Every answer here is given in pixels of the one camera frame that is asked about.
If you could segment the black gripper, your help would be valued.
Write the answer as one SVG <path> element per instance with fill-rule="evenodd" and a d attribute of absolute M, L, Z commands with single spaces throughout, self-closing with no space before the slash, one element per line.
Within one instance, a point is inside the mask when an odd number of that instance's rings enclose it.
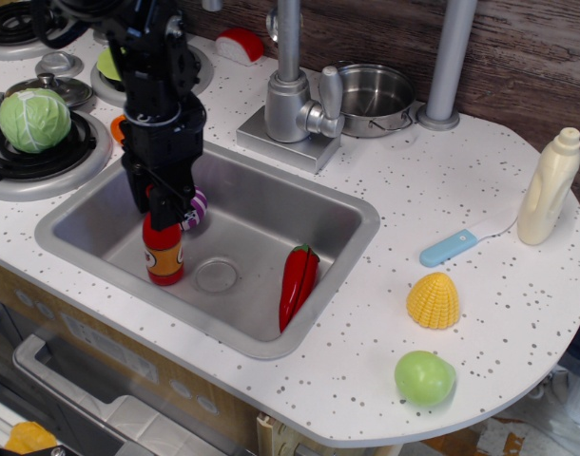
<path fill-rule="evenodd" d="M 122 166 L 137 209 L 149 211 L 157 231 L 182 223 L 194 210 L 192 165 L 203 153 L 203 104 L 182 102 L 166 120 L 129 109 L 125 116 Z"/>

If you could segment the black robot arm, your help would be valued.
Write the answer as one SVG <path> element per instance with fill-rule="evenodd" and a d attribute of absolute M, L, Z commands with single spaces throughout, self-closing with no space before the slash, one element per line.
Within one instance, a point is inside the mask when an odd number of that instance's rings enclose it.
<path fill-rule="evenodd" d="M 157 231 L 184 218 L 195 195 L 206 112 L 193 87 L 199 64 L 174 1 L 33 1 L 32 26 L 50 48 L 103 33 L 126 90 L 122 165 L 138 209 Z"/>

